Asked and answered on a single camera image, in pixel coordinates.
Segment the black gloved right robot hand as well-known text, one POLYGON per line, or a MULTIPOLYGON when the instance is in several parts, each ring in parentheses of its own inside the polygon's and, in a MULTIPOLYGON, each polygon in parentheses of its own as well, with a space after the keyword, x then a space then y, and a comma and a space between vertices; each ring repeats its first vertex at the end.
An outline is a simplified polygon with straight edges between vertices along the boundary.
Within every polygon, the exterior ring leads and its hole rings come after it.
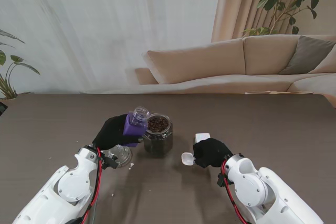
POLYGON ((233 156, 229 148, 221 141, 207 138, 193 145, 195 164, 206 168, 221 167, 224 160, 233 156))

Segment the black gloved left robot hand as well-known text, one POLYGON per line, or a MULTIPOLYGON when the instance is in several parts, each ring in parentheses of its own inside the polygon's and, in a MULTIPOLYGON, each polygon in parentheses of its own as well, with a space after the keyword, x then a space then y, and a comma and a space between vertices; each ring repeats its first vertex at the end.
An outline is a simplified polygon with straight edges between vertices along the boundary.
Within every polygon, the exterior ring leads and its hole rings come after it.
POLYGON ((106 120, 92 142, 93 147, 104 151, 112 149, 116 145, 130 145, 133 147, 143 142, 142 136, 123 135, 126 118, 127 114, 122 114, 106 120))

